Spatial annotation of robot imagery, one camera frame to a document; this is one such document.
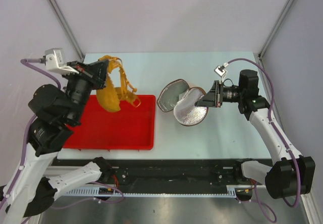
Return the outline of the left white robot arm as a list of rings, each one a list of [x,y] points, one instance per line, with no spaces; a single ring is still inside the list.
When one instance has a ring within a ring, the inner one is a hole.
[[[28,104],[34,115],[25,129],[20,163],[10,182],[1,187],[1,223],[20,223],[25,217],[46,211],[70,190],[111,179],[112,167],[102,157],[65,175],[44,176],[72,136],[72,128],[80,125],[92,90],[105,87],[108,66],[108,60],[69,62],[69,72],[62,73],[68,81],[65,90],[55,80],[35,91]]]

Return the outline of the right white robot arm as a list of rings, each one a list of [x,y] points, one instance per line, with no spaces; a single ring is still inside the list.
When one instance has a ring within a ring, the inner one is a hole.
[[[238,161],[233,179],[245,184],[250,179],[265,185],[273,199],[308,194],[315,170],[312,157],[304,157],[282,131],[269,102],[259,95],[257,71],[242,70],[239,84],[231,87],[215,80],[210,91],[196,102],[196,106],[221,107],[224,102],[237,103],[241,114],[257,130],[265,143],[272,166],[253,159]]]

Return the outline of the brown bra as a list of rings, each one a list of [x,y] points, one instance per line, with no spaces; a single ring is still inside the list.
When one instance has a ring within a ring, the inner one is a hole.
[[[121,101],[126,101],[135,108],[140,106],[141,100],[136,95],[137,88],[133,87],[129,82],[122,60],[110,55],[104,55],[99,60],[109,61],[109,65],[106,70],[105,88],[96,91],[96,98],[99,105],[110,113],[115,113],[121,110]],[[111,80],[111,73],[115,69],[119,70],[120,87],[115,87]]]

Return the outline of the beige mesh laundry bag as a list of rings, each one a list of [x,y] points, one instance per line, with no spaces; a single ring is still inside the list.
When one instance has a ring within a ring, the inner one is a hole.
[[[205,95],[201,87],[177,79],[163,88],[156,104],[164,113],[173,112],[179,124],[190,127],[201,123],[207,116],[207,107],[195,105]]]

